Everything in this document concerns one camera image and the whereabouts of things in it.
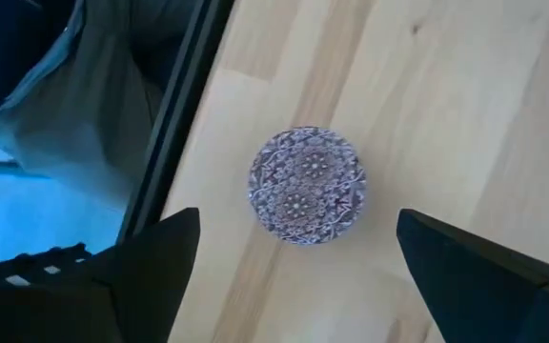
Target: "decorative ceramic plate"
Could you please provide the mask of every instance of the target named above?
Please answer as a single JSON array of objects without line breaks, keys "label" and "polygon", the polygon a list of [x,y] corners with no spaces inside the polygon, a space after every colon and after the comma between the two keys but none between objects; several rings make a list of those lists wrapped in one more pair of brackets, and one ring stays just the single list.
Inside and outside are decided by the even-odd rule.
[{"label": "decorative ceramic plate", "polygon": [[249,200],[269,232],[296,244],[325,243],[356,221],[365,171],[332,131],[305,127],[272,138],[250,171]]}]

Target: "light wood table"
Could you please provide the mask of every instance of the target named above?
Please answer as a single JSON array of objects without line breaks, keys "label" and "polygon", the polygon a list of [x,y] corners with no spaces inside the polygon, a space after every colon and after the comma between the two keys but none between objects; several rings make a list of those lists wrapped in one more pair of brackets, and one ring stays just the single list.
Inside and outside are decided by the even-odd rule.
[{"label": "light wood table", "polygon": [[[261,146],[304,125],[347,137],[370,190],[315,247],[247,200]],[[202,236],[171,342],[441,341],[397,212],[549,262],[549,0],[237,0],[163,216],[185,207]]]}]

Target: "blue fabric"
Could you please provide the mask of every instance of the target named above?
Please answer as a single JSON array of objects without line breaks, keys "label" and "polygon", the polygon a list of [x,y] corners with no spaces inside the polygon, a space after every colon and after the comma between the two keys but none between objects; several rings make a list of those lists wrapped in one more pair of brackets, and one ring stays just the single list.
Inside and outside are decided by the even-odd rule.
[{"label": "blue fabric", "polygon": [[148,81],[164,92],[169,84],[171,71],[179,52],[183,35],[175,35],[150,50],[135,48],[134,62]]},{"label": "blue fabric", "polygon": [[82,4],[0,0],[0,110],[17,104],[65,59],[82,25]]},{"label": "blue fabric", "polygon": [[194,1],[77,0],[67,29],[0,107],[0,150],[26,172],[126,208],[162,100],[132,53],[181,36]]}]

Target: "round plate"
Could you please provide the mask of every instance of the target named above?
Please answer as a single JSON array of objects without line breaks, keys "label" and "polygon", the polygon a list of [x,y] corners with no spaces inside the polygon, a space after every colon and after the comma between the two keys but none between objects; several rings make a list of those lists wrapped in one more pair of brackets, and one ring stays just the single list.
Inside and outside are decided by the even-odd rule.
[{"label": "round plate", "polygon": [[273,137],[255,158],[249,200],[269,232],[296,244],[325,243],[356,221],[365,171],[332,131],[305,127]]}]

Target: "black metal edge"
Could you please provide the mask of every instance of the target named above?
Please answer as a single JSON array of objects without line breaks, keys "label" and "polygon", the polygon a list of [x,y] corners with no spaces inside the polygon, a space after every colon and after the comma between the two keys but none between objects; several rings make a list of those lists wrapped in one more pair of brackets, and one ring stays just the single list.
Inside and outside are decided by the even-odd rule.
[{"label": "black metal edge", "polygon": [[164,96],[167,106],[161,107],[154,123],[143,177],[117,244],[160,221],[233,4],[234,0],[202,0],[196,5]]},{"label": "black metal edge", "polygon": [[482,258],[529,280],[549,292],[549,263],[517,252],[471,232],[435,219],[427,214],[402,209],[397,221],[397,237],[402,235],[404,219],[413,218],[424,226],[445,235]]}]

